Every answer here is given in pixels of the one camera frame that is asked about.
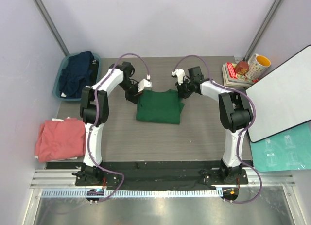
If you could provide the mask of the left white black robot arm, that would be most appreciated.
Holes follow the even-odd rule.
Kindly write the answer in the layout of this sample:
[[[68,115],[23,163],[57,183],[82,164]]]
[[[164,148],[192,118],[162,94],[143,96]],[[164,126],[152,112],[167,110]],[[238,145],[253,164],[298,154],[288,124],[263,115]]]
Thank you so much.
[[[111,65],[107,74],[95,85],[82,90],[80,116],[86,129],[86,150],[81,170],[76,175],[77,185],[102,183],[104,171],[102,163],[102,132],[109,117],[108,96],[118,86],[125,92],[125,98],[138,103],[138,81],[132,79],[135,68],[129,62]]]

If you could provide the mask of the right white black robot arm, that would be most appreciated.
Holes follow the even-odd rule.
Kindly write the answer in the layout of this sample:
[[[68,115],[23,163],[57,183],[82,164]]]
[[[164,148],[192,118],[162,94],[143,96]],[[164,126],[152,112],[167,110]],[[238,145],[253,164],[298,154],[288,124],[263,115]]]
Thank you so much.
[[[219,105],[220,122],[225,129],[225,151],[220,161],[222,182],[235,182],[242,174],[242,143],[246,129],[253,120],[251,103],[245,93],[225,87],[212,79],[205,79],[200,67],[175,69],[171,76],[177,79],[178,97],[186,99],[197,93],[214,99]]]

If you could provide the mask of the green t shirt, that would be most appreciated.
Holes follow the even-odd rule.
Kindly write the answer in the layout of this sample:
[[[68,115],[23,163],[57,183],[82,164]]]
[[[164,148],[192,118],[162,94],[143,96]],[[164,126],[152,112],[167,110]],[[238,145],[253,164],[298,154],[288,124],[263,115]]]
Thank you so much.
[[[184,103],[176,90],[169,89],[165,92],[145,90],[138,100],[136,120],[179,125],[183,108]]]

